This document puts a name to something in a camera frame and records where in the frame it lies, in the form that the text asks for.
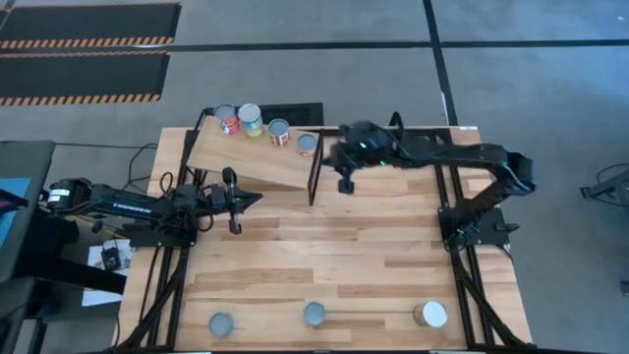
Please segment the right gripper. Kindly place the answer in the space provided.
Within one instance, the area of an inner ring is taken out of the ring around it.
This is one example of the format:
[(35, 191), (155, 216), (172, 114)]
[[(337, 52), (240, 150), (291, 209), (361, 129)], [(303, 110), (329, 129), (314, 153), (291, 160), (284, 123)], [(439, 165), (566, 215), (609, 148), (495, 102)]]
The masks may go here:
[[(343, 136), (343, 141), (338, 145), (329, 147), (323, 164), (325, 166), (338, 168), (341, 180), (338, 182), (338, 191), (342, 194), (353, 194), (355, 183), (352, 181), (354, 171), (362, 168), (381, 165), (393, 152), (393, 140), (389, 133), (389, 141), (384, 146), (370, 147), (353, 140), (351, 125), (341, 125), (339, 132)], [(338, 156), (339, 163), (332, 159)]]

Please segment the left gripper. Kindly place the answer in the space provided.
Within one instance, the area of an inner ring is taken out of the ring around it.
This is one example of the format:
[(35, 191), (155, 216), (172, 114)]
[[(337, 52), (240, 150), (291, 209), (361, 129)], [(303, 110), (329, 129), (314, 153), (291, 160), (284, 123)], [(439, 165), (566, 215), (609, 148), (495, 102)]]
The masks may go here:
[(237, 208), (251, 207), (262, 198), (262, 194), (237, 191), (236, 197), (238, 200), (236, 201), (235, 187), (237, 184), (237, 176), (235, 171), (231, 167), (225, 167), (222, 170), (222, 178), (226, 186), (226, 202), (230, 213), (229, 231), (232, 234), (239, 235), (242, 233), (242, 225), (239, 221)]

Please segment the short tuna can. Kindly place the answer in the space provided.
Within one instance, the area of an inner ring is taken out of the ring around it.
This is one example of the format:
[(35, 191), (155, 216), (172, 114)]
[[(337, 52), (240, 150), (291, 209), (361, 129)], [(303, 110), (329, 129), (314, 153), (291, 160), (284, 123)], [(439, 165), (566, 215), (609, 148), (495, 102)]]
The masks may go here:
[(311, 133), (304, 133), (299, 137), (297, 144), (300, 155), (312, 156), (317, 146), (317, 137)]

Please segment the red white labelled can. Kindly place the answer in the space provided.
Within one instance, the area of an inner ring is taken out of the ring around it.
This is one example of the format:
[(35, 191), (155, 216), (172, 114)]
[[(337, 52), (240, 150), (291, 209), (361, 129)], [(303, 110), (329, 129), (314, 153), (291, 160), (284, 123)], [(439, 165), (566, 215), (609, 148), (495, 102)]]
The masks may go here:
[(276, 118), (271, 120), (267, 125), (267, 132), (271, 143), (277, 147), (285, 146), (290, 140), (290, 126), (284, 119)]

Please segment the teal yellow labelled can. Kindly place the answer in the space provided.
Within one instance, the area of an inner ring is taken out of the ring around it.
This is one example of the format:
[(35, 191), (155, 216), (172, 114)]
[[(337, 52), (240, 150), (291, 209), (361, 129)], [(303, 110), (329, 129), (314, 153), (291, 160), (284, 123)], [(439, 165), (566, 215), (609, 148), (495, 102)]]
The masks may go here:
[(238, 117), (243, 123), (245, 135), (250, 139), (259, 138), (263, 133), (260, 108), (253, 103), (246, 103), (238, 109)]

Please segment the red mixed fruit can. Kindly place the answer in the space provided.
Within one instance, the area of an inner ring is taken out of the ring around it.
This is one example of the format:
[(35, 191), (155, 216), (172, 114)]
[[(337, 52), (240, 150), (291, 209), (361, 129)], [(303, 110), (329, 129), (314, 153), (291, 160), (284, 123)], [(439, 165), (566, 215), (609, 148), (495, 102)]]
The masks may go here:
[(240, 121), (232, 104), (219, 104), (213, 109), (213, 116), (218, 119), (224, 134), (234, 135), (239, 132)]

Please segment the grey-topped tin can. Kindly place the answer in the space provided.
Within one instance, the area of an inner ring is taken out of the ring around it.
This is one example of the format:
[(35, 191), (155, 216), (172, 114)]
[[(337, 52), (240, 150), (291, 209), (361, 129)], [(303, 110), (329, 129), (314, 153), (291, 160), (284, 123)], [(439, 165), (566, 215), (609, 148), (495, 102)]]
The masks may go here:
[(309, 302), (303, 311), (303, 318), (305, 323), (311, 327), (323, 325), (326, 320), (325, 307), (316, 301)]

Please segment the tall green orange-print can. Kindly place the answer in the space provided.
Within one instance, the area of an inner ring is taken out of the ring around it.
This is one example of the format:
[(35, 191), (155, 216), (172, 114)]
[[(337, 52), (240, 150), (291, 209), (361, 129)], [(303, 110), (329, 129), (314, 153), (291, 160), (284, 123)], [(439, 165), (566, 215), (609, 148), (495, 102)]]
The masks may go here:
[(448, 313), (443, 304), (430, 300), (414, 308), (413, 318), (418, 326), (441, 328), (448, 322)]

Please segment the black floor grate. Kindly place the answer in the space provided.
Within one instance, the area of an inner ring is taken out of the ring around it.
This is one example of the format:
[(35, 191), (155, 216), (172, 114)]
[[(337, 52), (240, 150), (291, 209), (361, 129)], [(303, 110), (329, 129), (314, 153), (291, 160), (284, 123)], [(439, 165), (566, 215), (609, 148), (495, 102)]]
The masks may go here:
[(323, 126), (322, 103), (291, 103), (261, 105), (261, 118), (264, 124), (273, 119), (284, 119), (290, 126)]

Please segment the small black device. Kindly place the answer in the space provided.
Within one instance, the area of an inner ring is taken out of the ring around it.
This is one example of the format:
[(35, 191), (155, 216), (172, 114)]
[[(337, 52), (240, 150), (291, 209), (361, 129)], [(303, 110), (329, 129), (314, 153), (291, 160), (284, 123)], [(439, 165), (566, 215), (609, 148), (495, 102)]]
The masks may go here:
[(107, 271), (115, 271), (121, 268), (120, 252), (117, 248), (108, 248), (101, 251), (103, 268)]

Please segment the white paper sheet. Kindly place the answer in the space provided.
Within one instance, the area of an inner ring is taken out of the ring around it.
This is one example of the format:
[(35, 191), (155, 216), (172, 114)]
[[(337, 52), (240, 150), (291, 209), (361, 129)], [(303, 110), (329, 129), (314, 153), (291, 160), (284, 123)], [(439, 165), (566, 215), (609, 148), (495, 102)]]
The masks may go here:
[[(104, 269), (101, 252), (112, 248), (118, 249), (118, 256), (121, 261), (121, 266), (115, 270), (115, 273), (127, 276), (133, 257), (129, 240), (109, 240), (105, 241), (100, 246), (91, 246), (88, 251), (87, 264), (92, 267)], [(82, 306), (92, 307), (121, 301), (122, 296), (120, 294), (88, 289), (83, 293)]]

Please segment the black desk beam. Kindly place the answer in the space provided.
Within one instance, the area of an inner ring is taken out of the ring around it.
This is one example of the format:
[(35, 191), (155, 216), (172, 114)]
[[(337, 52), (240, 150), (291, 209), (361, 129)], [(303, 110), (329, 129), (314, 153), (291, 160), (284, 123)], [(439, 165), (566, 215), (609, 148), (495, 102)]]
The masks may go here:
[(119, 295), (124, 293), (127, 279), (115, 272), (31, 251), (21, 253), (14, 275), (33, 276)]

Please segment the black hazard-striped floor mat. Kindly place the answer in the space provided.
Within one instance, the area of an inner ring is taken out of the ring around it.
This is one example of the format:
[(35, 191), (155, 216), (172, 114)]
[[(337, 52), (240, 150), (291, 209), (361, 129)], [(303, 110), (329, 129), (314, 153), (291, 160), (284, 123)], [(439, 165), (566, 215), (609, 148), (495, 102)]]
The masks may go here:
[(155, 102), (171, 53), (0, 55), (0, 106)]
[(0, 11), (0, 49), (169, 44), (182, 5), (15, 7)]

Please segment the blue panel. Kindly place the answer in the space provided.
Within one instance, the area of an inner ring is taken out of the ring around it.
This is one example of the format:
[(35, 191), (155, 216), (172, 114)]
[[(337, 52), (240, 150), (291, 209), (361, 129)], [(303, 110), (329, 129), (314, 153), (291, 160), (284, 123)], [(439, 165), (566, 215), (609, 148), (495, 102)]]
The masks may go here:
[(0, 178), (0, 248), (8, 234), (17, 212), (29, 205), (26, 197), (29, 178)]

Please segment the black aluminium rig frame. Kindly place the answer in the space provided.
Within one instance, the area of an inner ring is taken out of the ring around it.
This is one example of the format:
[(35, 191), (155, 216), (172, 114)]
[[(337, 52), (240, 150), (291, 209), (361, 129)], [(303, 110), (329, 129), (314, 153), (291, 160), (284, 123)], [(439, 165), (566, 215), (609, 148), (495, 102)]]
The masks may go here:
[[(450, 145), (483, 144), (477, 131), (458, 127), (403, 128)], [(250, 352), (348, 349), (457, 349), (516, 353), (531, 348), (512, 264), (497, 250), (508, 239), (500, 204), (485, 212), (477, 232), (458, 251), (444, 247), (445, 212), (475, 197), (494, 176), (483, 169), (428, 165), (364, 168), (352, 174), (352, 195), (338, 192), (340, 175), (322, 164), (342, 139), (339, 127), (316, 127), (312, 156), (298, 153), (304, 129), (294, 127), (281, 147), (268, 137), (226, 135), (211, 122), (199, 130), (166, 128), (148, 192), (161, 177), (176, 185), (217, 182), (225, 167), (239, 186), (262, 194), (232, 234), (228, 215), (190, 248), (149, 247), (134, 253), (120, 308), (114, 354), (181, 350)], [(414, 308), (434, 300), (448, 322), (418, 326)], [(303, 318), (312, 301), (324, 324)], [(234, 328), (214, 337), (213, 314), (229, 313)]]

